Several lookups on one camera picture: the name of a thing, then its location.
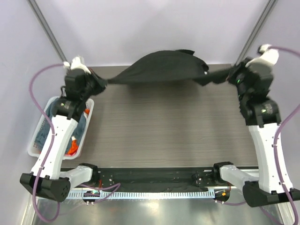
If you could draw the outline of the black t-shirt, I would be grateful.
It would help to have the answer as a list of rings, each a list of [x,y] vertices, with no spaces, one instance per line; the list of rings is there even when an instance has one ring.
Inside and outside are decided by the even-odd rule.
[[[191,50],[162,50],[147,54],[113,78],[104,79],[94,71],[91,77],[104,87],[108,84],[166,83],[192,80],[201,86],[227,81],[232,66],[210,71],[202,59]]]

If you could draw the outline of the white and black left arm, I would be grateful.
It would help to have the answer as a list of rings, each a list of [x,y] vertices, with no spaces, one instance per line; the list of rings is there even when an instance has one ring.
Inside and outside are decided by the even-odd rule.
[[[30,173],[22,173],[20,183],[33,197],[63,202],[69,191],[83,183],[95,187],[99,181],[96,165],[81,163],[75,169],[61,172],[61,164],[71,135],[91,96],[103,92],[107,82],[95,73],[76,69],[65,76],[65,97],[54,105],[52,118],[45,117],[50,131],[44,149]]]

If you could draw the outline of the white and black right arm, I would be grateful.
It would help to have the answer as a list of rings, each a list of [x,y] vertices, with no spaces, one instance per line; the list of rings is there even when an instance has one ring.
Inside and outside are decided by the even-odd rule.
[[[268,97],[272,69],[260,63],[244,63],[211,73],[215,83],[236,86],[240,112],[249,129],[258,162],[259,175],[251,176],[231,162],[215,163],[211,179],[216,185],[230,183],[242,191],[250,207],[298,201],[286,171],[280,140],[283,127],[277,103]]]

